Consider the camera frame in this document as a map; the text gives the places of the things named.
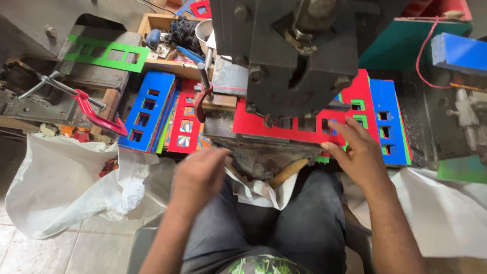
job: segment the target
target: wooden box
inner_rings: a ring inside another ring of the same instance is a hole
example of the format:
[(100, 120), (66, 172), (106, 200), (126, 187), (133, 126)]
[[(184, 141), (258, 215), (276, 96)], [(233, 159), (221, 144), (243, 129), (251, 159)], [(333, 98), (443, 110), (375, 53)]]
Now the wooden box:
[[(176, 20), (178, 17), (174, 15), (165, 15), (165, 14), (153, 14), (153, 13), (145, 13), (142, 17), (142, 21), (140, 22), (139, 31), (142, 35), (142, 39), (145, 41), (145, 36), (152, 30), (152, 29), (171, 29), (171, 22)], [(204, 18), (193, 18), (188, 17), (189, 20), (196, 20), (202, 21)], [(209, 78), (211, 79), (213, 75), (213, 66), (211, 65), (210, 75)], [(200, 80), (200, 74), (196, 68), (188, 68), (182, 67), (182, 62), (175, 62), (175, 61), (168, 61), (162, 59), (147, 59), (144, 64), (144, 71), (148, 69), (157, 69), (161, 71), (166, 71), (169, 73), (173, 73), (178, 77), (182, 78), (189, 78)]]

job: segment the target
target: green printed shirt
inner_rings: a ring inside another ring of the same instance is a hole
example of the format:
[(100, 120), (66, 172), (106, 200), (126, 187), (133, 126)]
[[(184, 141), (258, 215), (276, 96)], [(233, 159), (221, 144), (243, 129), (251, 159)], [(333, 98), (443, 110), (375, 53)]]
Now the green printed shirt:
[(311, 274), (311, 272), (285, 258), (256, 255), (234, 262), (220, 274)]

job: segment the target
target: person's lap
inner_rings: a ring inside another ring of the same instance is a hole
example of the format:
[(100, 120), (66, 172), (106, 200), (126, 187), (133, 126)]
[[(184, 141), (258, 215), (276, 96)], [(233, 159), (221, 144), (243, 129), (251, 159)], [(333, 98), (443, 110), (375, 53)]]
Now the person's lap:
[(289, 201), (267, 246), (250, 246), (226, 183), (198, 215), (183, 256), (183, 273), (214, 273), (238, 258), (257, 254), (287, 257), (319, 273), (345, 273), (345, 218), (342, 185), (314, 171)]

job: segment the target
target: human hand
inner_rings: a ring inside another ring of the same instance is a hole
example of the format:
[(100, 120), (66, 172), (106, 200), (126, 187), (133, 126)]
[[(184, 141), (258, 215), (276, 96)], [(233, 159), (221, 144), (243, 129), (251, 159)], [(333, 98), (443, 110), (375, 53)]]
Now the human hand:
[(196, 217), (220, 192), (225, 178), (225, 162), (231, 161), (225, 148), (203, 149), (186, 157), (175, 168), (171, 204), (181, 214)]
[(347, 151), (331, 142), (322, 143), (322, 148), (333, 155), (344, 172), (358, 184), (364, 192), (391, 186), (380, 145), (352, 117), (346, 117), (346, 124), (328, 121), (333, 128), (348, 141)]

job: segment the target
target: black scrap material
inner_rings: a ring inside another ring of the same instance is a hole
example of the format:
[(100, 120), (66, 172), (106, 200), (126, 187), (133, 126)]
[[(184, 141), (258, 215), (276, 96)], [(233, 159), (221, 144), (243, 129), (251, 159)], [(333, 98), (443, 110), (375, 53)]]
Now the black scrap material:
[(194, 33), (194, 29), (199, 21), (188, 20), (181, 16), (177, 20), (171, 22), (171, 33), (166, 36), (165, 44), (171, 45), (175, 43), (178, 46), (192, 50), (201, 55), (200, 42)]

